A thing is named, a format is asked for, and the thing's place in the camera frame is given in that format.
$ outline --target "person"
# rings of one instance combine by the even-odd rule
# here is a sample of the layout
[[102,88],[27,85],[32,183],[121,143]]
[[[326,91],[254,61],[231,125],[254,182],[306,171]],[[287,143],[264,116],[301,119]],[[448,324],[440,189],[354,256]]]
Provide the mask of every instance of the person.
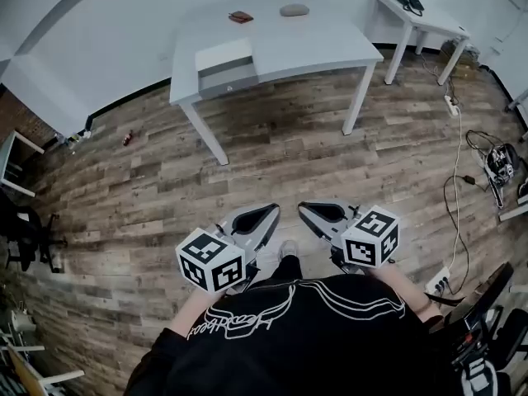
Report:
[[303,280],[297,244],[243,293],[196,288],[134,369],[125,396],[457,394],[428,342],[439,309],[394,264]]

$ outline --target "white table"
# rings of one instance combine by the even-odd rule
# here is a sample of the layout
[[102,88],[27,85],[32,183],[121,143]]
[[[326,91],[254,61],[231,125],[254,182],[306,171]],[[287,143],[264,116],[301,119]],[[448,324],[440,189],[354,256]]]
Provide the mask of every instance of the white table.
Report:
[[403,52],[405,51],[405,47],[408,44],[411,32],[413,32],[413,29],[416,28],[419,34],[416,46],[416,54],[420,54],[422,52],[427,34],[429,32],[435,32],[448,37],[459,36],[462,38],[448,64],[445,66],[444,71],[441,73],[440,77],[438,77],[438,84],[443,85],[446,79],[449,77],[451,70],[453,70],[453,67],[456,65],[460,55],[464,51],[465,46],[468,44],[470,37],[468,31],[449,14],[438,7],[427,4],[427,1],[422,2],[423,6],[425,7],[425,10],[422,13],[423,16],[418,16],[412,12],[403,10],[402,4],[397,0],[371,0],[370,16],[367,20],[365,29],[365,34],[369,38],[372,38],[372,28],[374,27],[375,18],[378,12],[378,5],[380,3],[384,4],[403,21],[402,36],[398,46],[396,47],[396,51],[394,52],[393,59],[390,62],[389,70],[385,76],[385,83],[390,85],[394,80],[394,75],[396,75],[396,71],[398,70],[398,66],[402,60]]
[[24,144],[34,149],[36,152],[44,154],[44,150],[41,147],[33,144],[28,138],[22,136],[21,134],[13,130],[3,142],[2,148],[0,148],[0,183],[13,188],[16,191],[21,192],[22,194],[35,196],[35,192],[28,191],[26,188],[18,186],[16,183],[8,181],[8,179],[5,178],[7,165],[14,168],[15,170],[18,170],[19,172],[22,171],[22,168],[20,166],[17,166],[15,163],[9,162],[9,154],[11,153],[11,150],[13,148],[13,143],[15,142],[15,139],[19,139]]
[[[282,17],[279,9],[290,3],[306,4],[309,14]],[[254,20],[242,25],[230,21],[228,14],[237,10],[250,14]],[[374,67],[383,56],[346,13],[324,0],[230,0],[199,7],[188,12],[177,29],[170,103],[180,105],[220,164],[228,164],[228,158],[193,106],[201,100],[195,53],[244,38],[251,44],[260,83],[303,73],[365,66],[342,127],[343,134],[352,132]]]

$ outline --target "black t-shirt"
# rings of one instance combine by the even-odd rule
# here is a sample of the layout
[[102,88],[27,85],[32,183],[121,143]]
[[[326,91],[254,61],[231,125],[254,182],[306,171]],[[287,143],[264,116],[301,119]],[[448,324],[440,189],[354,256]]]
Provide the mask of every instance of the black t-shirt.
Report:
[[453,379],[393,290],[349,275],[268,281],[214,304],[187,338],[164,329],[125,394],[454,394]]

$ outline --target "electrical outlet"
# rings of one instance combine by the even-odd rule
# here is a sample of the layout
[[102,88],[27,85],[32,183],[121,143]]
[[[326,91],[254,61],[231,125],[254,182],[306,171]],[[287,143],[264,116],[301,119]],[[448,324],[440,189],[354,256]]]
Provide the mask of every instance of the electrical outlet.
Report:
[[455,105],[451,102],[451,97],[444,96],[445,103],[447,104],[447,108],[449,109],[449,114],[451,117],[458,117],[459,111],[456,110]]
[[450,276],[450,273],[449,273],[449,270],[447,269],[447,267],[444,267],[442,268],[440,271],[438,271],[436,273],[436,275],[430,279],[427,284],[426,284],[426,291],[428,294],[435,294],[436,293],[436,285],[439,285],[443,280],[444,280],[444,277],[449,280],[449,276]]

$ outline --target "office chair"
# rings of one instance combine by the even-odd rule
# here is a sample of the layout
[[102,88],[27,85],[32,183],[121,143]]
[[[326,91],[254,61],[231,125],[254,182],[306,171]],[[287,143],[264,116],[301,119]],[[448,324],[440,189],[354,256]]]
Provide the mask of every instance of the office chair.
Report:
[[40,249],[40,262],[47,262],[52,273],[59,273],[60,269],[53,266],[50,255],[50,245],[68,246],[66,240],[53,240],[51,226],[58,215],[52,214],[45,228],[40,223],[39,215],[30,207],[15,205],[6,194],[0,190],[0,235],[7,238],[7,242],[16,242],[19,257],[11,254],[7,248],[7,264],[20,262],[22,271],[27,271],[31,262],[35,260],[35,252]]

